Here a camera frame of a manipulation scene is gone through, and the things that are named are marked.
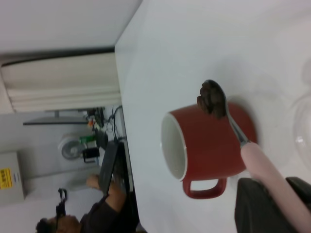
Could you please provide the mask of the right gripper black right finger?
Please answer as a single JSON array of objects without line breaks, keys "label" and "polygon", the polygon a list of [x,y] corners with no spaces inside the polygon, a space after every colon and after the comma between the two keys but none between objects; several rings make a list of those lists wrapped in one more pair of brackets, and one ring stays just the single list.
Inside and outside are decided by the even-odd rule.
[{"label": "right gripper black right finger", "polygon": [[311,185],[299,177],[287,177],[286,181],[307,208],[311,207]]}]

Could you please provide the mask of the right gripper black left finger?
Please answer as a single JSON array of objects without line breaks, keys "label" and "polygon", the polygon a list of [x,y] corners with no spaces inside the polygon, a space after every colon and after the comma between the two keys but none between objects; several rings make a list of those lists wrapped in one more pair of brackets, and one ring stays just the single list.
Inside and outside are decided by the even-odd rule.
[{"label": "right gripper black left finger", "polygon": [[266,188],[250,178],[238,181],[234,219],[239,233],[296,232]]}]

